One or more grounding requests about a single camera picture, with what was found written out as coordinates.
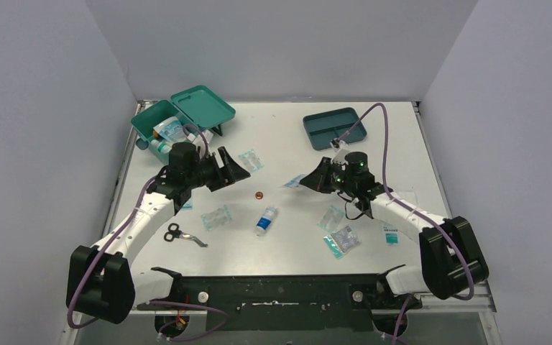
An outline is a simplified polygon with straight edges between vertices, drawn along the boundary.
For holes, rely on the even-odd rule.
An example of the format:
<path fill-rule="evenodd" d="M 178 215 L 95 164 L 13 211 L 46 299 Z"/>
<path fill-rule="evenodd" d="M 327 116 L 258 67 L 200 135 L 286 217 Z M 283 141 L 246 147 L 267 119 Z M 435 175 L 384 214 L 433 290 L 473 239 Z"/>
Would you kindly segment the small white plastic bottle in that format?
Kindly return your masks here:
<path fill-rule="evenodd" d="M 155 154 L 167 155 L 172 149 L 172 143 L 169 141 L 153 139 L 150 141 L 149 147 Z"/>

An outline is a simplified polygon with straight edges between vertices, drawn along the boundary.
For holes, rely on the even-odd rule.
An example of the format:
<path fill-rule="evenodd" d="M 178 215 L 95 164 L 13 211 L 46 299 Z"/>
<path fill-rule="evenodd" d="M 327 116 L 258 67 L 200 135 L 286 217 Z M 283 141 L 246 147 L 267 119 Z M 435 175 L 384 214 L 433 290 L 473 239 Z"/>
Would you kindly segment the blue cotton swab bag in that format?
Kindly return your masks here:
<path fill-rule="evenodd" d="M 187 139 L 183 125 L 176 116 L 171 116 L 154 126 L 153 137 L 169 142 L 182 142 Z"/>

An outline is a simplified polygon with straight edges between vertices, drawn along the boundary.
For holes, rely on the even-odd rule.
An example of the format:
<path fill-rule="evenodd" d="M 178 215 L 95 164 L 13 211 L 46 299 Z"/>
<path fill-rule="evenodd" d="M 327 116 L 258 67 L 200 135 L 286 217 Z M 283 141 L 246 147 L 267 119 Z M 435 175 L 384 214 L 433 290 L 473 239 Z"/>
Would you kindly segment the blue packet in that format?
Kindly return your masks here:
<path fill-rule="evenodd" d="M 300 185 L 300 181 L 306 176 L 306 174 L 299 174 L 295 176 L 293 179 L 286 182 L 283 187 L 286 188 L 297 188 Z"/>

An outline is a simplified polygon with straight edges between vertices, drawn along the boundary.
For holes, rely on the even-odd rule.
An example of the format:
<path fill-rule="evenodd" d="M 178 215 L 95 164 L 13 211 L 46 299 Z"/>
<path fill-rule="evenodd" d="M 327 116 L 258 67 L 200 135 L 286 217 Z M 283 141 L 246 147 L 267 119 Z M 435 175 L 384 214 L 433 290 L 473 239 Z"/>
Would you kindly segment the teal packet under right arm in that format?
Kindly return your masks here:
<path fill-rule="evenodd" d="M 385 242 L 388 246 L 398 246 L 400 244 L 399 231 L 396 227 L 388 223 L 383 223 L 382 231 L 385 235 Z"/>

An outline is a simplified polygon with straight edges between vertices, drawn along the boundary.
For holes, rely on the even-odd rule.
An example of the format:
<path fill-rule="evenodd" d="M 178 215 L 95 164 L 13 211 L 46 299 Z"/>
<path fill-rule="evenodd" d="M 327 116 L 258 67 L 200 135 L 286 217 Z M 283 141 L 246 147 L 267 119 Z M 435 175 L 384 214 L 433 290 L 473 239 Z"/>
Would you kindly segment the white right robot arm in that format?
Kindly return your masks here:
<path fill-rule="evenodd" d="M 363 216 L 394 226 L 419 246 L 420 265 L 390 270 L 376 288 L 377 301 L 394 308 L 406 294 L 432 293 L 446 300 L 468 300 L 489 268 L 472 225 L 464 217 L 446 218 L 404 200 L 369 171 L 363 152 L 323 157 L 300 184 L 319 193 L 346 195 Z"/>

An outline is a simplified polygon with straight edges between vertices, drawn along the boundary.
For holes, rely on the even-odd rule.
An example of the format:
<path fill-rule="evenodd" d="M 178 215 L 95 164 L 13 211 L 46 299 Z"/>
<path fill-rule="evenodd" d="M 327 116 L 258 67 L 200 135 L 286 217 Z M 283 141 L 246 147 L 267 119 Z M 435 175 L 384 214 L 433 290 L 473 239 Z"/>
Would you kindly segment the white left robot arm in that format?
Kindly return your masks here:
<path fill-rule="evenodd" d="M 80 245 L 71 254 L 65 301 L 69 327 L 80 328 L 75 312 L 118 324 L 133 307 L 153 300 L 168 310 L 179 308 L 185 291 L 175 284 L 176 272 L 157 267 L 134 274 L 132 263 L 194 189 L 214 192 L 250 176 L 225 147 L 201 157 L 190 142 L 174 144 L 168 163 L 144 184 L 127 218 L 95 244 Z"/>

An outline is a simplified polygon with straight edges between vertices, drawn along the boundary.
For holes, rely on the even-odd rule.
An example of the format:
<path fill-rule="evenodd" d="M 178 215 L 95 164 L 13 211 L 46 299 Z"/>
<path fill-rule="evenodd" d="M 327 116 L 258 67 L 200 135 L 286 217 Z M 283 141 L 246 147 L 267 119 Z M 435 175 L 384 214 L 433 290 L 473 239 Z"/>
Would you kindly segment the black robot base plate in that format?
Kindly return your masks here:
<path fill-rule="evenodd" d="M 224 331 L 392 333 L 400 309 L 421 306 L 419 298 L 394 295 L 383 274 L 347 274 L 179 277 L 167 297 L 140 309 L 185 317 L 210 308 L 206 330 L 224 322 Z"/>

